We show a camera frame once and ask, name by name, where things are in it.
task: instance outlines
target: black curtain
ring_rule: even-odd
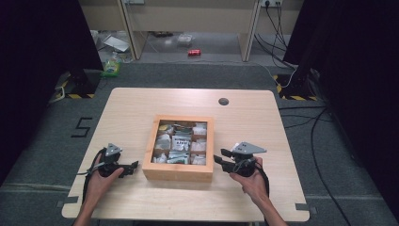
[[[399,1],[333,2],[344,7],[305,0],[284,59],[318,70],[354,155],[399,220]],[[333,25],[320,25],[326,14]]]
[[[64,72],[101,70],[77,0],[1,1],[2,119],[0,185],[34,136]]]

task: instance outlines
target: table hole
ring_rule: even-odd
[[[229,99],[227,98],[220,98],[219,99],[220,105],[228,105],[229,104]]]

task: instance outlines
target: power strip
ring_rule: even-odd
[[[264,7],[264,8],[266,7],[266,1],[269,2],[269,7],[270,8],[276,8],[279,5],[280,6],[282,5],[282,0],[261,0],[261,6]]]

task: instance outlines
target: human hand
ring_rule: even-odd
[[[257,165],[263,165],[263,160],[260,157],[255,157],[255,159]],[[230,176],[234,181],[243,186],[244,193],[247,193],[255,204],[259,205],[264,196],[268,198],[264,179],[257,169],[249,177],[243,177],[234,172],[231,172]]]
[[[94,165],[99,164],[101,155],[96,159]],[[112,183],[123,173],[124,168],[116,169],[108,177],[100,175],[98,170],[94,170],[91,174],[91,178],[88,181],[88,190],[86,191],[85,204],[95,207],[100,199],[105,195],[106,191],[111,187]]]

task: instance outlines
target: gray carpet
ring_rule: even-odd
[[[272,74],[290,73],[276,67]],[[61,216],[75,174],[113,88],[270,89],[275,92],[311,219],[290,225],[345,225],[317,173],[311,129],[321,100],[281,100],[267,70],[260,66],[206,64],[123,64],[120,75],[101,80],[93,99],[64,99],[49,105],[30,146],[23,151],[0,188],[0,225],[71,225]],[[80,126],[75,129],[81,118]],[[397,225],[367,171],[351,158],[341,131],[328,112],[314,128],[314,156],[330,193],[352,225]],[[93,225],[162,225],[161,222],[92,221]]]

